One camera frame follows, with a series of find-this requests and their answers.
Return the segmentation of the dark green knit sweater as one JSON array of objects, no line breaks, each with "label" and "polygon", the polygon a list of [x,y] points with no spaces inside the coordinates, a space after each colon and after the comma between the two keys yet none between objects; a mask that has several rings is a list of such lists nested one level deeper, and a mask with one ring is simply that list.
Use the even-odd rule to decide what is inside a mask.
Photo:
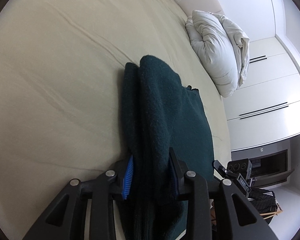
[{"label": "dark green knit sweater", "polygon": [[121,125],[133,158],[127,199],[118,203],[126,239],[175,239],[186,228],[186,202],[177,200],[169,161],[213,179],[213,141],[198,89],[184,87],[161,59],[147,55],[125,66]]}]

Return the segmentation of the black bag on floor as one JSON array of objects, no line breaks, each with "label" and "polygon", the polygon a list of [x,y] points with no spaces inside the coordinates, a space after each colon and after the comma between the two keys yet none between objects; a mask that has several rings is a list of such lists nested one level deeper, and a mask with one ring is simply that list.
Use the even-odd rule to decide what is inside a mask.
[{"label": "black bag on floor", "polygon": [[274,191],[252,188],[248,198],[260,215],[277,211]]}]

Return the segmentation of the white folded duvet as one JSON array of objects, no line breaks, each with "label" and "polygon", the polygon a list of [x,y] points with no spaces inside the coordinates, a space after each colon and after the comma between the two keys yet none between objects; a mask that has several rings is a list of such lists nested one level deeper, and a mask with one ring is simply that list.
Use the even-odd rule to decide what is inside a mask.
[{"label": "white folded duvet", "polygon": [[200,10],[192,12],[185,28],[192,49],[219,94],[232,96],[247,79],[250,38],[225,15]]}]

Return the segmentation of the beige bed sheet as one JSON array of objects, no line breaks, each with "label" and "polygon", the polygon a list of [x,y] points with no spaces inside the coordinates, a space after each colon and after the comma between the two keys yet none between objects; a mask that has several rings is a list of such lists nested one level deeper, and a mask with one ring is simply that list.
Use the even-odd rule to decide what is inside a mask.
[{"label": "beige bed sheet", "polygon": [[145,55],[197,88],[215,157],[231,159],[222,98],[174,0],[10,0],[0,14],[0,228],[22,239],[72,178],[123,157],[123,72]]}]

